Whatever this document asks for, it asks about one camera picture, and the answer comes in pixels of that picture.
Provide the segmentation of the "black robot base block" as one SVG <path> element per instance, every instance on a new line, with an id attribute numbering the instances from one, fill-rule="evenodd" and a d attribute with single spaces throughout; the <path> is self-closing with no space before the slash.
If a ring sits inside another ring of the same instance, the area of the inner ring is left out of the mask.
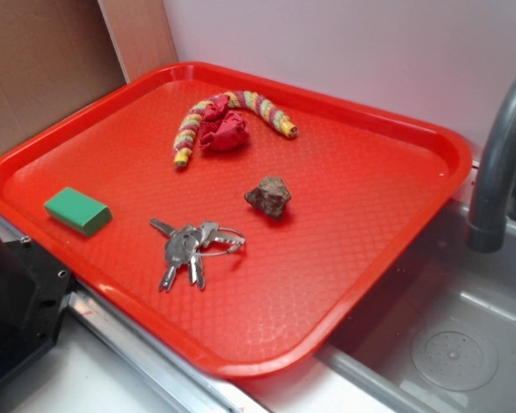
<path id="1" fill-rule="evenodd" d="M 0 386 L 55 346 L 72 285 L 35 241 L 0 238 Z"/>

